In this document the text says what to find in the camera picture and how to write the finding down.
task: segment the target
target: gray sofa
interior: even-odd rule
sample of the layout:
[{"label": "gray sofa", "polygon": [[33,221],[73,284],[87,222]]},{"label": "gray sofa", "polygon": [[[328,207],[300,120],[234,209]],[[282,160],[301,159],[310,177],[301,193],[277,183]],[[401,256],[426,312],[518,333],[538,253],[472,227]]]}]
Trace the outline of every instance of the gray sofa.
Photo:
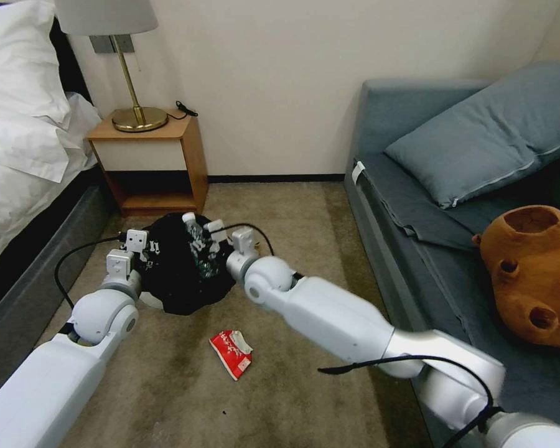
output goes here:
[{"label": "gray sofa", "polygon": [[[500,404],[560,423],[560,350],[524,343],[496,313],[490,278],[471,237],[501,213],[549,203],[560,161],[541,172],[448,210],[383,150],[429,118],[479,91],[477,80],[373,80],[363,85],[345,187],[392,323],[439,329],[507,367]],[[350,175],[365,165],[357,183]],[[451,431],[422,408],[435,446]],[[469,438],[463,446],[476,446]]]}]

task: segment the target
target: lamp shade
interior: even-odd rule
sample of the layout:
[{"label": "lamp shade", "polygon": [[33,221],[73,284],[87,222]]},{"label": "lamp shade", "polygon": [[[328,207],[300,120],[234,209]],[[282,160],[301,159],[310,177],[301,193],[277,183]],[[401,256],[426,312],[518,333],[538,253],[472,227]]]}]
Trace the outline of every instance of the lamp shade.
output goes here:
[{"label": "lamp shade", "polygon": [[67,34],[135,34],[157,27],[149,0],[55,0]]}]

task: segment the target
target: plastic bottle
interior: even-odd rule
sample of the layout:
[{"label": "plastic bottle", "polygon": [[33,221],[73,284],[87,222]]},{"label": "plastic bottle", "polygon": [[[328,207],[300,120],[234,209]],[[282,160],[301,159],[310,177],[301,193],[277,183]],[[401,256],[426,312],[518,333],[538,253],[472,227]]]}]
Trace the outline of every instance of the plastic bottle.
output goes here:
[{"label": "plastic bottle", "polygon": [[197,222],[194,213],[185,213],[182,215],[182,221],[185,223],[187,232],[189,233],[189,248],[193,255],[195,265],[199,270],[202,278],[211,278],[220,272],[220,268],[215,259],[216,254],[210,253],[210,246],[203,235],[203,228]]}]

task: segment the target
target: nightstand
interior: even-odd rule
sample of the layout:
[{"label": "nightstand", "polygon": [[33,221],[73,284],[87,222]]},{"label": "nightstand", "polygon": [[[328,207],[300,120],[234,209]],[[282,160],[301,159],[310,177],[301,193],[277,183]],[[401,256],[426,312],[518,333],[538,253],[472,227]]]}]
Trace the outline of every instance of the nightstand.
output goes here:
[{"label": "nightstand", "polygon": [[170,118],[143,133],[118,131],[111,120],[106,117],[87,139],[123,216],[201,213],[208,183],[197,119]]}]

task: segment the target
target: floor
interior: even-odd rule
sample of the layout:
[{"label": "floor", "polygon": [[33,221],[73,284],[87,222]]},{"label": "floor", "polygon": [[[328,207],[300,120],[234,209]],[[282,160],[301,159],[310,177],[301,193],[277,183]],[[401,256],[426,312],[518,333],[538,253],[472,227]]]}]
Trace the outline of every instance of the floor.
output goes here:
[{"label": "floor", "polygon": [[[384,312],[341,183],[213,184],[203,214],[260,226],[300,273],[322,276]],[[152,221],[114,216],[105,235]],[[70,291],[73,300],[100,285],[112,247],[94,251]],[[68,313],[58,310],[44,339]],[[256,307],[238,286],[189,317],[141,303],[139,313],[63,447],[429,446],[410,382],[375,369],[317,373],[341,362]],[[241,330],[254,348],[238,382],[208,344],[226,329]]]}]

